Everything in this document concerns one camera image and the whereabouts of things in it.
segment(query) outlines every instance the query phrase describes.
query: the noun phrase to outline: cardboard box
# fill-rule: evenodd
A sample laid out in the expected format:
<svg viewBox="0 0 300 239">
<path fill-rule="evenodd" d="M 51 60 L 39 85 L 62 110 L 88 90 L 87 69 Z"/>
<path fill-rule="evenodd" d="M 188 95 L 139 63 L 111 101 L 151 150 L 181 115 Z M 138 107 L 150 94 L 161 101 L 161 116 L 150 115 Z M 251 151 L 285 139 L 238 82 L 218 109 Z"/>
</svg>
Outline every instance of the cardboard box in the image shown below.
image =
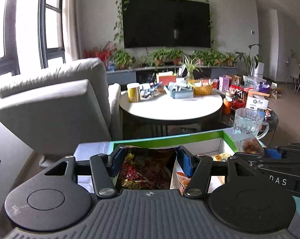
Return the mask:
<svg viewBox="0 0 300 239">
<path fill-rule="evenodd" d="M 266 100 L 264 96 L 254 95 L 251 93 L 248 94 L 245 108 L 258 111 L 262 115 L 263 120 L 265 119 L 267 107 L 268 100 Z"/>
<path fill-rule="evenodd" d="M 226 75 L 226 77 L 228 77 L 230 79 L 230 86 L 231 86 L 232 81 L 234 79 L 238 79 L 239 80 L 239 86 L 240 86 L 240 84 L 241 84 L 241 77 L 240 76 L 238 76 L 238 75 Z"/>
<path fill-rule="evenodd" d="M 74 156 L 76 157 L 76 160 L 80 161 L 89 159 L 91 156 L 95 155 L 96 152 L 109 155 L 119 145 L 130 145 L 142 148 L 173 148 L 182 145 L 193 155 L 205 155 L 213 158 L 213 156 L 222 153 L 228 153 L 232 156 L 235 152 L 245 152 L 243 148 L 245 145 L 244 142 L 249 139 L 254 139 L 255 143 L 259 144 L 252 134 L 233 134 L 233 128 L 227 128 L 218 131 L 207 131 L 158 138 L 83 143 L 78 145 Z M 178 161 L 175 161 L 171 177 L 171 189 L 180 188 L 179 180 L 176 175 L 179 171 L 183 172 Z M 78 177 L 78 184 L 93 193 L 93 188 L 90 186 L 91 183 L 92 179 L 90 176 Z M 211 193 L 214 189 L 221 185 L 222 183 L 218 177 L 212 176 L 208 192 Z"/>
<path fill-rule="evenodd" d="M 219 78 L 219 90 L 224 92 L 225 90 L 228 90 L 229 87 L 230 87 L 230 79 L 229 77 L 226 77 L 226 76 L 220 76 Z"/>
<path fill-rule="evenodd" d="M 168 86 L 170 82 L 176 82 L 176 74 L 170 72 L 157 73 L 157 83 L 162 82 L 162 85 Z"/>
</svg>

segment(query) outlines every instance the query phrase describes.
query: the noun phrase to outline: table leg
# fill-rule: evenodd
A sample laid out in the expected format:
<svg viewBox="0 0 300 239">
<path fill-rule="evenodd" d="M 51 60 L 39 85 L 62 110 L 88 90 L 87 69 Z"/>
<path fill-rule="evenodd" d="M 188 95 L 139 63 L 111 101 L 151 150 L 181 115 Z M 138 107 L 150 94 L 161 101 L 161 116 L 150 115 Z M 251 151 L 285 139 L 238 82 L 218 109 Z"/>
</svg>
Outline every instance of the table leg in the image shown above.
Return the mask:
<svg viewBox="0 0 300 239">
<path fill-rule="evenodd" d="M 269 145 L 268 145 L 268 147 L 270 148 L 270 145 L 271 145 L 271 143 L 272 143 L 272 141 L 273 141 L 273 138 L 274 138 L 274 135 L 275 135 L 275 132 L 276 132 L 276 128 L 275 128 L 275 130 L 274 130 L 274 133 L 273 133 L 273 136 L 272 136 L 272 139 L 270 140 L 270 143 L 269 143 Z"/>
</svg>

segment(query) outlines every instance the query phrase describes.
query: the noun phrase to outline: red package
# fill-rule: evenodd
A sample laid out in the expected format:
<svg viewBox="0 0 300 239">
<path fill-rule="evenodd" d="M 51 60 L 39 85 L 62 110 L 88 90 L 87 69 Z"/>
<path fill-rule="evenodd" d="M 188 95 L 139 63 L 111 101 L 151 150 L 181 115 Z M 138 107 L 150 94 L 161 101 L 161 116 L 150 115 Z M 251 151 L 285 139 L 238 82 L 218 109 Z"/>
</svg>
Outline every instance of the red package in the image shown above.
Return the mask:
<svg viewBox="0 0 300 239">
<path fill-rule="evenodd" d="M 168 190 L 171 173 L 166 167 L 175 150 L 129 148 L 119 172 L 119 182 L 122 188 Z"/>
</svg>

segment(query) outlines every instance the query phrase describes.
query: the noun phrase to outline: woven basket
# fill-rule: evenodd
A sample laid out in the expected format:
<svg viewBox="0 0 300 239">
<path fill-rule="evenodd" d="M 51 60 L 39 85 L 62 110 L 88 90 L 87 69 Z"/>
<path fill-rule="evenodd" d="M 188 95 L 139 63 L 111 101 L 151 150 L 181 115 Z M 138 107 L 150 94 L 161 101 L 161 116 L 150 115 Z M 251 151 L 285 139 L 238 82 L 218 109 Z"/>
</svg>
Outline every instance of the woven basket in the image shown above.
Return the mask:
<svg viewBox="0 0 300 239">
<path fill-rule="evenodd" d="M 195 95 L 210 95 L 212 90 L 213 90 L 213 85 L 209 86 L 201 86 L 201 87 L 196 87 L 194 83 L 201 82 L 201 80 L 190 80 L 189 85 L 193 89 L 193 93 Z"/>
</svg>

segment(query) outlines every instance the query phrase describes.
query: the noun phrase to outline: snack package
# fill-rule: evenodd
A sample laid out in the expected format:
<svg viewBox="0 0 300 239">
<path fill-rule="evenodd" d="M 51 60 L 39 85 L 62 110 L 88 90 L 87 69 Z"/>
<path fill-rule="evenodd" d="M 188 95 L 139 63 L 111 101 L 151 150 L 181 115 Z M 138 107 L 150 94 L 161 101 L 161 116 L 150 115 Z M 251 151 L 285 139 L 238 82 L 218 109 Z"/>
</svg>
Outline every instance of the snack package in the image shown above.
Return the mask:
<svg viewBox="0 0 300 239">
<path fill-rule="evenodd" d="M 220 155 L 215 155 L 215 156 L 213 156 L 213 161 L 226 162 L 227 158 L 230 156 L 231 155 L 228 153 L 222 153 Z M 222 185 L 225 183 L 225 176 L 218 176 L 218 179 L 220 180 Z"/>
<path fill-rule="evenodd" d="M 183 172 L 177 172 L 176 176 L 178 177 L 178 181 L 180 183 L 180 192 L 183 195 L 185 188 L 188 186 L 191 178 L 185 176 Z"/>
<path fill-rule="evenodd" d="M 244 108 L 246 105 L 248 93 L 244 91 L 236 92 L 232 104 L 232 109 L 237 110 L 239 108 Z"/>
<path fill-rule="evenodd" d="M 170 158 L 175 155 L 175 148 L 148 149 L 126 147 L 127 156 L 118 175 L 121 188 L 168 190 L 171 172 L 166 167 Z"/>
</svg>

